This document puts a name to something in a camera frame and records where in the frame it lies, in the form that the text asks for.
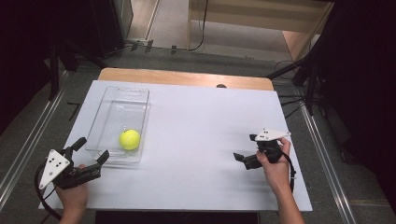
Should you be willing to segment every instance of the clear plastic tray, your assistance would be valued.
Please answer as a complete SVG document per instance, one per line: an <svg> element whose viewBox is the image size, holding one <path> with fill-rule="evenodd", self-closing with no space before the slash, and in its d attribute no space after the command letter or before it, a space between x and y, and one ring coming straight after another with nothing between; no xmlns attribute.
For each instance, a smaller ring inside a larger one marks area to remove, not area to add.
<svg viewBox="0 0 396 224"><path fill-rule="evenodd" d="M106 88L88 135L86 150L95 160L108 150L110 157L106 164L139 162L148 107L149 90ZM140 133L139 146L134 150L123 149L119 141L120 134L129 129Z"/></svg>

